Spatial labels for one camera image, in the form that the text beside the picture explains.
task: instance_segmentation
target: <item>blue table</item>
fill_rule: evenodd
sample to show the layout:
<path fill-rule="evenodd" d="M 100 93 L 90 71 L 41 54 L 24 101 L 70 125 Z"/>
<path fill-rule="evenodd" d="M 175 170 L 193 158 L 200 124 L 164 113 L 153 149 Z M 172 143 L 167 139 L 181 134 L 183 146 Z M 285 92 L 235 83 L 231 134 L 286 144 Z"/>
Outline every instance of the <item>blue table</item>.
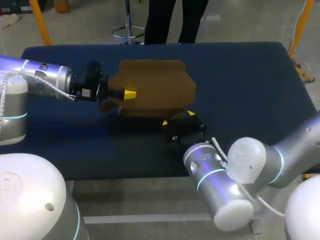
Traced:
<path fill-rule="evenodd" d="M 182 60 L 197 92 L 189 109 L 228 151 L 247 136 L 272 145 L 317 111 L 286 49 L 277 42 L 62 45 L 27 48 L 22 58 L 82 72 L 89 60 L 111 78 L 121 60 Z M 0 154 L 46 158 L 66 180 L 186 176 L 181 155 L 148 121 L 121 122 L 97 103 L 30 96 L 27 136 Z"/>

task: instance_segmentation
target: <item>screw hole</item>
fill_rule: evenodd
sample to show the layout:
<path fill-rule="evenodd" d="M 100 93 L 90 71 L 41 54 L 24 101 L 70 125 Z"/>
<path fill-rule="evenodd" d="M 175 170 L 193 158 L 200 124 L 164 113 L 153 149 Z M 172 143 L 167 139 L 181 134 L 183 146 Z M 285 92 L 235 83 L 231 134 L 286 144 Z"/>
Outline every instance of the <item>screw hole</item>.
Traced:
<path fill-rule="evenodd" d="M 44 208 L 47 209 L 48 211 L 52 212 L 53 210 L 55 210 L 55 207 L 53 206 L 52 203 L 47 203 L 46 205 L 44 205 Z"/>

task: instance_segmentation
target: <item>person's leg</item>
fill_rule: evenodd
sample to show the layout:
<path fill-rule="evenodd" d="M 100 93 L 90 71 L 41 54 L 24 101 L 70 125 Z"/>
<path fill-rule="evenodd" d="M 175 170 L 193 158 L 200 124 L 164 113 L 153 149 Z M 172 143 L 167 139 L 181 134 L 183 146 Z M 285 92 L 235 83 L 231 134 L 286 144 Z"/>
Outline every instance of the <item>person's leg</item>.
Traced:
<path fill-rule="evenodd" d="M 182 0 L 183 25 L 179 43 L 194 43 L 197 38 L 200 21 L 209 0 Z"/>
<path fill-rule="evenodd" d="M 176 0 L 149 0 L 144 44 L 165 44 Z"/>

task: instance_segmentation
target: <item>blue light ring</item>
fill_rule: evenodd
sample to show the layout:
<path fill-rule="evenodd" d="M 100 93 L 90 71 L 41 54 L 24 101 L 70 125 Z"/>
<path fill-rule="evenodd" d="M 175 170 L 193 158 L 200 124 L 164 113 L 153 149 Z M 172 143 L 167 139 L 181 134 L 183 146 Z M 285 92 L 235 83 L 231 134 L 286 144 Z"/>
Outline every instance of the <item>blue light ring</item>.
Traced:
<path fill-rule="evenodd" d="M 196 186 L 196 190 L 199 191 L 199 187 L 200 187 L 200 184 L 205 180 L 206 177 L 208 177 L 209 175 L 211 174 L 215 174 L 215 173 L 218 173 L 218 172 L 225 172 L 227 170 L 225 169 L 216 169 L 216 170 L 213 170 L 211 172 L 208 172 L 206 175 L 204 175 L 200 181 L 198 182 L 198 185 Z"/>

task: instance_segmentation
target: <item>brown cardboard box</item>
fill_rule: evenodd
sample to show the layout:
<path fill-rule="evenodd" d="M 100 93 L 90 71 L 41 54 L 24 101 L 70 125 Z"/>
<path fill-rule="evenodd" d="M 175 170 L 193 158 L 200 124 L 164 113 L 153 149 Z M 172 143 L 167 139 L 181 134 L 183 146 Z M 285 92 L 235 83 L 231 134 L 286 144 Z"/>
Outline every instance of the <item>brown cardboard box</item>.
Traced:
<path fill-rule="evenodd" d="M 195 99 L 196 84 L 180 60 L 123 60 L 110 79 L 112 90 L 136 92 L 136 98 L 121 101 L 111 98 L 102 112 L 120 107 L 122 117 L 168 118 L 182 112 Z"/>

